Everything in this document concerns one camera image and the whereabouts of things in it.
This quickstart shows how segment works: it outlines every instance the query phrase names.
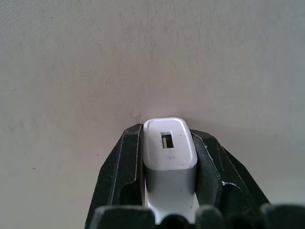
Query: rounded white plastic block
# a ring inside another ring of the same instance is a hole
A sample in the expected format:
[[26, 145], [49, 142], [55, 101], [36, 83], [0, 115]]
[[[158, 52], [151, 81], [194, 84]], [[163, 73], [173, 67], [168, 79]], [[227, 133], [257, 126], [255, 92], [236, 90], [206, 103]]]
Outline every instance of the rounded white plastic block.
[[143, 160], [148, 206], [156, 223], [170, 214], [194, 222], [197, 154], [185, 121], [172, 117], [145, 122]]

